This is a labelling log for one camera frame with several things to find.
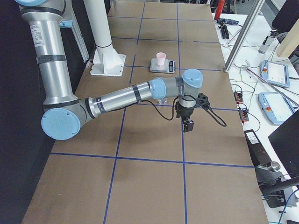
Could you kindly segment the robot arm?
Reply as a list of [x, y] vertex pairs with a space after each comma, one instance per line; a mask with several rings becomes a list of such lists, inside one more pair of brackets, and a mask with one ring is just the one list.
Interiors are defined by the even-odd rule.
[[183, 75], [157, 77], [97, 98], [77, 98], [72, 91], [60, 24], [72, 14], [69, 0], [20, 0], [22, 18], [30, 25], [46, 99], [41, 119], [43, 131], [53, 139], [74, 137], [88, 121], [106, 112], [117, 111], [149, 98], [173, 97], [173, 116], [187, 121], [187, 130], [193, 128], [190, 116], [198, 103], [203, 74], [187, 69]]

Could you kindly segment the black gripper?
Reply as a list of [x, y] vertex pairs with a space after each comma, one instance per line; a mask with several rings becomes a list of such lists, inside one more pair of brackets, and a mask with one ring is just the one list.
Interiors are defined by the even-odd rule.
[[193, 114], [194, 107], [184, 107], [179, 102], [175, 104], [176, 118], [182, 118], [183, 132], [189, 132], [193, 130], [194, 121], [190, 119]]

